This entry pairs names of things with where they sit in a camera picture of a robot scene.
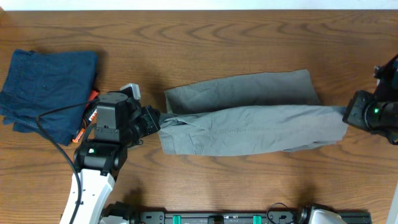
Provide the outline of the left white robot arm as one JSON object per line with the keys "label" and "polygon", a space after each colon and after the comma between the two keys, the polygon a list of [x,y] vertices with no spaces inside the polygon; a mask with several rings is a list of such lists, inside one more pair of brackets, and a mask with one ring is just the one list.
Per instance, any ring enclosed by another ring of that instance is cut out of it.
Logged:
{"label": "left white robot arm", "polygon": [[98,100],[96,124],[88,127],[74,154],[76,175],[61,223],[99,223],[128,149],[160,130],[160,111],[150,105],[122,93]]}

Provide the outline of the grey shorts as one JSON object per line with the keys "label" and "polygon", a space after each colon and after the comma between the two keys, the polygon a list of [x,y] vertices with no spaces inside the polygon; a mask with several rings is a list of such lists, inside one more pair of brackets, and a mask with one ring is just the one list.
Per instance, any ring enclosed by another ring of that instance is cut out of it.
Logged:
{"label": "grey shorts", "polygon": [[323,106],[307,70],[257,73],[165,92],[159,137],[166,154],[245,156],[335,144],[345,108]]}

